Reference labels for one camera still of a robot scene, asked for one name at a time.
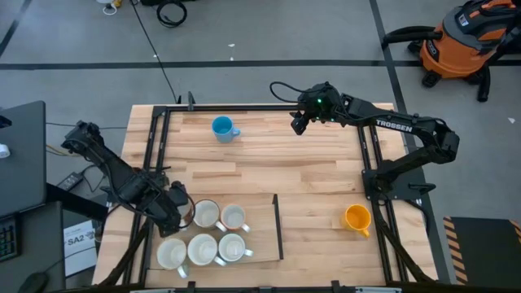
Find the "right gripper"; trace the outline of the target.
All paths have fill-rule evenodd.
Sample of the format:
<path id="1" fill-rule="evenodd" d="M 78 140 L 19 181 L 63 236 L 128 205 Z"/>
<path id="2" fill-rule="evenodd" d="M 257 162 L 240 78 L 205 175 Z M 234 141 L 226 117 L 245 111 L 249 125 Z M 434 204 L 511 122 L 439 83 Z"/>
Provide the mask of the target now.
<path id="1" fill-rule="evenodd" d="M 310 121 L 335 122 L 346 125 L 345 100 L 328 81 L 303 90 L 297 99 L 297 111 L 291 112 L 291 127 L 302 135 Z"/>

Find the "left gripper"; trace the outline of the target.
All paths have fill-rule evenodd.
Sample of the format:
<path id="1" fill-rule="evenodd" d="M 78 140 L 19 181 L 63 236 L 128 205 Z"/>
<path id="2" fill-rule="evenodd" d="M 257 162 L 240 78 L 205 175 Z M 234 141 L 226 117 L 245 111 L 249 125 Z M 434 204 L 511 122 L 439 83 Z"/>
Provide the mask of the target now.
<path id="1" fill-rule="evenodd" d="M 178 208 L 191 198 L 186 187 L 174 181 L 168 190 L 152 190 L 146 193 L 140 203 L 140 210 L 147 214 L 158 227 L 160 237 L 166 238 L 180 231 L 181 215 Z"/>

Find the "cream mug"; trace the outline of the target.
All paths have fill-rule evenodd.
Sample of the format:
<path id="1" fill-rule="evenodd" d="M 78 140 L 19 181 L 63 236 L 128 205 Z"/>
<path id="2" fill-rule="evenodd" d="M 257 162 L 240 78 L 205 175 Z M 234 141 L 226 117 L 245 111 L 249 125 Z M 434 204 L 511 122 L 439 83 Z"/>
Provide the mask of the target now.
<path id="1" fill-rule="evenodd" d="M 158 247 L 156 258 L 163 269 L 175 270 L 181 278 L 188 278 L 187 246 L 181 239 L 163 241 Z"/>

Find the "white mug blue pattern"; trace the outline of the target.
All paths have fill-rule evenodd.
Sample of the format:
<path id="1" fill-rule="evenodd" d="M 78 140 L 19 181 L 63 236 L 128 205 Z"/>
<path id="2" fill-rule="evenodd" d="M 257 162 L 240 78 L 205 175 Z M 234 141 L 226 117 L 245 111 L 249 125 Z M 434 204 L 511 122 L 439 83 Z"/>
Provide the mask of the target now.
<path id="1" fill-rule="evenodd" d="M 218 243 L 218 251 L 226 262 L 236 262 L 244 256 L 254 255 L 254 251 L 247 248 L 245 240 L 239 234 L 225 235 Z"/>

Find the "blue faceted mug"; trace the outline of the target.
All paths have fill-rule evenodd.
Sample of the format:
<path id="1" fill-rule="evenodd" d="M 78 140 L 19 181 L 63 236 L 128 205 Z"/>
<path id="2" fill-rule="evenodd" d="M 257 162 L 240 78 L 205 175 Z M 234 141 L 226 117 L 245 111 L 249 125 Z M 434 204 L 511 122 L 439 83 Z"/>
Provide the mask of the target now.
<path id="1" fill-rule="evenodd" d="M 212 122 L 212 131 L 218 142 L 229 143 L 241 134 L 228 116 L 218 116 Z"/>

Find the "yellow faceted mug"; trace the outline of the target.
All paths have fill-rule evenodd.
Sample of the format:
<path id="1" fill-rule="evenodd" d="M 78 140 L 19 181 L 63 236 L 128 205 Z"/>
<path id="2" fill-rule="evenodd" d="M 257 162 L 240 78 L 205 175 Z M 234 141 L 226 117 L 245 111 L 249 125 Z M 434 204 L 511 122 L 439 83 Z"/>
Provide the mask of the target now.
<path id="1" fill-rule="evenodd" d="M 363 205 L 353 204 L 349 206 L 341 216 L 340 224 L 346 230 L 358 232 L 365 238 L 370 237 L 371 215 Z"/>

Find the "black power adapter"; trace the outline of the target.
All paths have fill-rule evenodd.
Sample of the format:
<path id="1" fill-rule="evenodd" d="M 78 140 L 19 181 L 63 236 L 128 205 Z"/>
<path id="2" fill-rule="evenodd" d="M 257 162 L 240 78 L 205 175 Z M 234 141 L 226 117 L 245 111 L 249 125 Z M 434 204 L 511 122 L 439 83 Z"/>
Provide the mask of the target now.
<path id="1" fill-rule="evenodd" d="M 75 187 L 77 187 L 84 180 L 84 175 L 82 173 L 72 172 L 67 177 L 65 177 L 57 187 L 65 190 L 71 191 Z"/>

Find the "white printed paper sheet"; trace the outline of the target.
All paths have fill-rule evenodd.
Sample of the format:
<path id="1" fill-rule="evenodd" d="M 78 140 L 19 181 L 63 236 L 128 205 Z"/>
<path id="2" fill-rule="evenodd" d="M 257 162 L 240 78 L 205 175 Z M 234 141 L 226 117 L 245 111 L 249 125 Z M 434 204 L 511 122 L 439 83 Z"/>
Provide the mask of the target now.
<path id="1" fill-rule="evenodd" d="M 70 277 L 97 263 L 95 229 L 92 221 L 72 225 L 63 230 L 64 271 Z"/>

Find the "gray desk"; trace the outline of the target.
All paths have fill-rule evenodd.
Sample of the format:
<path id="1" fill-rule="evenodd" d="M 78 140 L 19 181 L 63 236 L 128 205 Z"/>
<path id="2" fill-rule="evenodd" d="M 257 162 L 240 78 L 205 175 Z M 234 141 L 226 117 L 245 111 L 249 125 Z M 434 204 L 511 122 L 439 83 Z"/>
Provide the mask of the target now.
<path id="1" fill-rule="evenodd" d="M 0 293 L 16 293 L 28 275 L 49 277 L 44 292 L 65 288 L 63 210 L 58 202 L 14 215 L 20 232 L 19 256 L 0 262 Z"/>

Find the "orange shop vacuum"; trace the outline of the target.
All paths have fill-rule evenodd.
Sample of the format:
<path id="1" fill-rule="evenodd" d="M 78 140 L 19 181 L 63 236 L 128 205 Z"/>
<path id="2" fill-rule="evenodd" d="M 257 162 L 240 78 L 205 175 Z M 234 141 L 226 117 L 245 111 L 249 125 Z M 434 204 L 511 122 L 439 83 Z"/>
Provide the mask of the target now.
<path id="1" fill-rule="evenodd" d="M 408 26 L 386 33 L 383 47 L 408 42 L 426 70 L 422 85 L 462 79 L 479 87 L 476 99 L 488 101 L 490 67 L 521 37 L 521 0 L 468 0 L 433 26 Z"/>

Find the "black computer mouse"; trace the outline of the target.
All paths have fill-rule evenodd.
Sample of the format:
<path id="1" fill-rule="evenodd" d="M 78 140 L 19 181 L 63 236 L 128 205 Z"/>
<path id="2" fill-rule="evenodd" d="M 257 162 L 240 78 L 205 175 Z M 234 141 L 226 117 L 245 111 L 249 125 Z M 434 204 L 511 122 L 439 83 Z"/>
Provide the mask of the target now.
<path id="1" fill-rule="evenodd" d="M 17 293 L 43 293 L 49 277 L 44 272 L 31 273 L 20 285 Z"/>

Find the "black keyboard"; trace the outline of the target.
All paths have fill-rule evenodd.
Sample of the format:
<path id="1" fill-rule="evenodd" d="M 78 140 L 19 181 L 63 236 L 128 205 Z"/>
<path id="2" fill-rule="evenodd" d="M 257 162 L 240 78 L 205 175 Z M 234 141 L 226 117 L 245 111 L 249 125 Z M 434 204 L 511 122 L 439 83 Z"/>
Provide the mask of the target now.
<path id="1" fill-rule="evenodd" d="M 20 255 L 20 232 L 15 216 L 0 219 L 0 262 Z"/>

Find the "black hazard striped mat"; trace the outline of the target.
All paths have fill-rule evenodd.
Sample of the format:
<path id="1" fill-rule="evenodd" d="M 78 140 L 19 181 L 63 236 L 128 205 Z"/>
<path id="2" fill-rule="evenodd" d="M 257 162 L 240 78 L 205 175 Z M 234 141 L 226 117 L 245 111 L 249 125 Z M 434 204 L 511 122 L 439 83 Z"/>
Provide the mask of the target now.
<path id="1" fill-rule="evenodd" d="M 458 285 L 521 291 L 521 225 L 514 220 L 443 218 Z"/>

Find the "black aluminium table frame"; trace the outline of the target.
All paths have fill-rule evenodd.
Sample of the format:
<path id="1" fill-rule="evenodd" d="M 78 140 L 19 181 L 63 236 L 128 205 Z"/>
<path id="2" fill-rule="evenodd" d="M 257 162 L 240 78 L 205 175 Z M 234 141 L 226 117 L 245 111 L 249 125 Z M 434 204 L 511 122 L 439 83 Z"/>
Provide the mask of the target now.
<path id="1" fill-rule="evenodd" d="M 241 134 L 218 142 L 212 122 L 228 116 Z M 192 265 L 188 278 L 150 269 L 154 227 L 127 266 L 121 282 L 197 289 L 383 285 L 412 281 L 398 255 L 378 234 L 344 230 L 340 218 L 353 204 L 367 205 L 362 172 L 381 159 L 405 153 L 401 134 L 311 124 L 297 136 L 283 104 L 135 105 L 123 157 L 131 165 L 164 166 L 190 195 L 273 195 L 279 260 L 220 266 Z"/>

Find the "wooden shelf black metal rail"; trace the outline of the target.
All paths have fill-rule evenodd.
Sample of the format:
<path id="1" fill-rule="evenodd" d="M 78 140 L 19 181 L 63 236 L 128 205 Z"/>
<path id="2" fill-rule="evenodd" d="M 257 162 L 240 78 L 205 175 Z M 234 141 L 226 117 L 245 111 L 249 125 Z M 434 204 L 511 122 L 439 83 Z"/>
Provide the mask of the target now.
<path id="1" fill-rule="evenodd" d="M 221 210 L 229 204 L 237 204 L 245 210 L 245 224 L 251 228 L 250 232 L 240 229 L 229 233 L 241 235 L 245 240 L 246 248 L 253 251 L 253 256 L 244 256 L 241 260 L 232 263 L 233 265 L 277 261 L 280 259 L 277 217 L 272 204 L 273 195 L 195 195 L 194 198 L 197 200 L 211 199 L 218 204 Z M 188 245 L 194 236 L 203 233 L 212 235 L 217 241 L 225 235 L 218 228 L 200 228 L 195 223 L 192 223 L 184 231 L 180 231 L 168 238 L 161 238 L 158 229 L 155 227 L 152 239 L 150 269 L 163 269 L 157 261 L 156 253 L 164 240 L 179 238 Z"/>

